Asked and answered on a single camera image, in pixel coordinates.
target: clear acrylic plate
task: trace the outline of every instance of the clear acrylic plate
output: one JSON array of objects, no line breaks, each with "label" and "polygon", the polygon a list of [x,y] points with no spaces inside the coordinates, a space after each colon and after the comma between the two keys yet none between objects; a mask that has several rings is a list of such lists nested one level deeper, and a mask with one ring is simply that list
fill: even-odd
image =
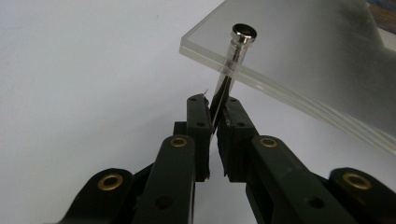
[{"label": "clear acrylic plate", "polygon": [[396,53],[363,0],[229,0],[180,53],[221,71],[234,24],[258,33],[234,78],[396,155]]}]

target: metal screw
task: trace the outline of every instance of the metal screw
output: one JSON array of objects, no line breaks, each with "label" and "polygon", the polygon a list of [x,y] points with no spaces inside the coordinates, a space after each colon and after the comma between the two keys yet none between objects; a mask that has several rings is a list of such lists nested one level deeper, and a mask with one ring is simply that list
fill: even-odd
[{"label": "metal screw", "polygon": [[254,42],[257,32],[250,26],[238,23],[233,26],[231,32],[233,38],[228,48],[226,61],[219,76],[218,85],[215,95],[210,105],[210,116],[212,118],[213,127],[216,130],[219,123],[219,114],[223,110],[228,100],[230,90],[233,87],[233,72],[235,67],[244,61],[248,46]]},{"label": "metal screw", "polygon": [[357,189],[370,189],[372,187],[370,181],[358,174],[345,173],[343,174],[343,179],[350,186],[353,186]]},{"label": "metal screw", "polygon": [[101,190],[113,190],[122,184],[122,176],[119,174],[105,175],[98,182],[98,188]]},{"label": "metal screw", "polygon": [[182,137],[175,137],[171,139],[172,147],[184,147],[187,145],[187,140]]},{"label": "metal screw", "polygon": [[260,143],[265,147],[277,147],[277,141],[268,137],[262,138]]}]

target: metal cap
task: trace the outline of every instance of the metal cap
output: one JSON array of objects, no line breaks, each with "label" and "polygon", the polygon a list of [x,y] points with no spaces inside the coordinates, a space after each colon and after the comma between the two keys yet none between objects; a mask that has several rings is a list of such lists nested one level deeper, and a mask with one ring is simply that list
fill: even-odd
[{"label": "metal cap", "polygon": [[233,41],[237,44],[251,44],[256,39],[257,32],[251,26],[238,23],[233,26],[231,36],[233,37]]}]

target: cylindrical metal rod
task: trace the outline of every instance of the cylindrical metal rod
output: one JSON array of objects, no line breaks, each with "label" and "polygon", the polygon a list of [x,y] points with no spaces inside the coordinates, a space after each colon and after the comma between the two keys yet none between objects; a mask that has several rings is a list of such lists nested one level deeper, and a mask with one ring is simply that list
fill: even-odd
[{"label": "cylindrical metal rod", "polygon": [[228,100],[230,90],[233,86],[235,67],[244,61],[248,46],[254,42],[256,36],[256,31],[248,25],[238,23],[233,26],[230,47],[228,48],[227,57],[219,76],[218,86],[216,87],[215,95],[210,105],[210,116],[213,127],[215,128],[214,132],[218,126],[221,111]]}]

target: white background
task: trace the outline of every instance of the white background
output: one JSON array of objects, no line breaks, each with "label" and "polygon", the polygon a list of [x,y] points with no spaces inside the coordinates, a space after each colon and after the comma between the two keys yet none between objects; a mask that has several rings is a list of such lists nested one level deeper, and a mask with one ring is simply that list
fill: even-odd
[{"label": "white background", "polygon": [[[91,176],[152,163],[186,118],[186,99],[213,95],[217,72],[178,47],[220,3],[1,1],[0,222],[57,222]],[[312,172],[349,166],[396,190],[395,157],[241,83],[232,96]],[[216,144],[194,223],[255,223],[245,186],[222,176]]]}]

